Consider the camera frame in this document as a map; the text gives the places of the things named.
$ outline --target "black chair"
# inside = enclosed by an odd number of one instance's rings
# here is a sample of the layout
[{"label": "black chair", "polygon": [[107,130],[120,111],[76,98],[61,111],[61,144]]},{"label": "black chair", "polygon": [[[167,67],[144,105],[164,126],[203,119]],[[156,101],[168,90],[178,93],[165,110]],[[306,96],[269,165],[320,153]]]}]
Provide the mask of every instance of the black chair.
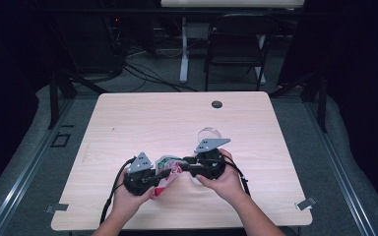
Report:
[{"label": "black chair", "polygon": [[[205,61],[205,91],[208,90],[210,65],[225,67],[261,67],[256,90],[260,89],[270,38],[278,24],[269,16],[227,14],[210,24]],[[260,46],[259,36],[265,37]]]}]

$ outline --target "black curtain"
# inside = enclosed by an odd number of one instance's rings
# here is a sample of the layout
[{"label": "black curtain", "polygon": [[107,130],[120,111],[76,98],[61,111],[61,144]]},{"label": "black curtain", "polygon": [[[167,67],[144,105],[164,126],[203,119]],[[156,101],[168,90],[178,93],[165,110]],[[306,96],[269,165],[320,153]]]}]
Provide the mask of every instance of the black curtain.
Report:
[{"label": "black curtain", "polygon": [[74,70],[63,45],[29,2],[0,0],[0,175],[29,129],[35,93],[54,65]]},{"label": "black curtain", "polygon": [[279,84],[330,62],[328,94],[341,110],[353,157],[378,192],[378,1],[306,0],[304,10],[350,17],[299,22]]}]

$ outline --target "gray carpet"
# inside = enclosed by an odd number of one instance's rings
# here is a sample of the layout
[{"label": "gray carpet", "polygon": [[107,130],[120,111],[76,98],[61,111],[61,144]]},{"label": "gray carpet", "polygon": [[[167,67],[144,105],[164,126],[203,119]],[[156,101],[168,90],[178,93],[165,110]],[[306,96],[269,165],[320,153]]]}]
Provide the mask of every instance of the gray carpet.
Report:
[{"label": "gray carpet", "polygon": [[[269,55],[269,61],[265,70],[267,83],[262,90],[270,92],[276,89],[276,81],[283,62],[287,41],[284,39],[275,43]],[[175,51],[167,51],[168,55],[176,55]],[[189,82],[185,85],[197,90],[203,90],[203,51],[191,50],[189,64]],[[127,62],[152,73],[144,68],[150,68],[165,80],[179,85],[180,56],[169,57],[159,53],[157,59],[145,53],[137,54],[127,59]],[[214,70],[212,76],[217,79],[216,84],[211,85],[212,90],[254,90],[254,76],[252,73],[245,75],[246,70]],[[174,91],[173,88],[162,84],[143,83],[124,71],[114,80],[98,83],[102,88],[114,92],[148,92]],[[70,235],[70,232],[55,232],[50,228],[51,213],[44,212],[48,205],[58,203],[70,168],[73,164],[76,152],[79,148],[89,119],[96,102],[93,91],[81,85],[76,85],[79,92],[77,99],[66,101],[66,107],[70,107],[54,134],[69,134],[70,139],[65,147],[51,147],[51,142],[46,143],[42,151],[40,163],[28,190],[18,204],[13,215],[10,215],[8,224],[4,225],[2,235]],[[313,125],[314,119],[306,110],[298,98],[301,88],[289,92],[287,96],[272,99],[278,120],[281,124],[290,155],[296,168],[299,180],[306,197],[314,197],[318,203],[311,210],[313,222],[309,226],[300,228],[301,235],[360,235],[347,205],[346,199],[333,174],[329,162],[327,150],[318,136],[318,130]],[[44,88],[38,94],[40,107],[31,129],[25,140],[20,145],[13,160],[8,165],[0,179],[0,206],[18,176],[29,164],[30,159],[37,153],[36,149],[45,138],[49,124],[48,88]],[[362,204],[367,210],[370,221],[374,224],[378,234],[378,196],[358,169],[349,152],[347,132],[338,113],[335,102],[329,99],[327,110],[328,136],[332,141],[336,153],[341,158],[347,175],[355,191],[360,196]],[[73,235],[91,235],[92,232],[73,232]],[[121,235],[242,235],[242,231],[161,231],[161,232],[125,232]]]}]

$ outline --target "person's left hand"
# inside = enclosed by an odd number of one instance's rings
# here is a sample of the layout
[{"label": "person's left hand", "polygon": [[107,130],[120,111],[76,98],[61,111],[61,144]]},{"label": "person's left hand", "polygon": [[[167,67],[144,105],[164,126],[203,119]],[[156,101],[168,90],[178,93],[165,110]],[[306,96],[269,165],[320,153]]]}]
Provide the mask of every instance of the person's left hand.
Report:
[{"label": "person's left hand", "polygon": [[113,207],[110,215],[120,217],[122,220],[128,221],[140,208],[140,205],[145,203],[155,192],[155,187],[149,188],[146,193],[142,196],[135,196],[128,192],[125,186],[122,184],[124,182],[124,176],[126,174],[126,169],[122,171],[119,176],[117,186],[121,185],[116,191],[113,199]]}]

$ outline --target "light wood surface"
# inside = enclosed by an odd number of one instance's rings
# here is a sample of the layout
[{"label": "light wood surface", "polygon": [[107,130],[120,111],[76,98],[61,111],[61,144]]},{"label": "light wood surface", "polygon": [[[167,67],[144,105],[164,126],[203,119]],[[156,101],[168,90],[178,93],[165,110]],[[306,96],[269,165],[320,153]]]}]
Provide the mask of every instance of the light wood surface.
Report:
[{"label": "light wood surface", "polygon": [[[223,107],[215,109],[219,100]],[[198,133],[217,129],[231,142],[223,148],[248,179],[255,203],[276,225],[307,225],[309,209],[277,117],[266,93],[162,92],[100,96],[60,204],[54,230],[96,229],[119,168],[144,151],[152,162],[163,155],[187,156]],[[217,194],[182,173],[159,196],[140,207],[124,229],[241,227],[234,209]]]},{"label": "light wood surface", "polygon": [[162,7],[301,8],[304,0],[161,0]]}]

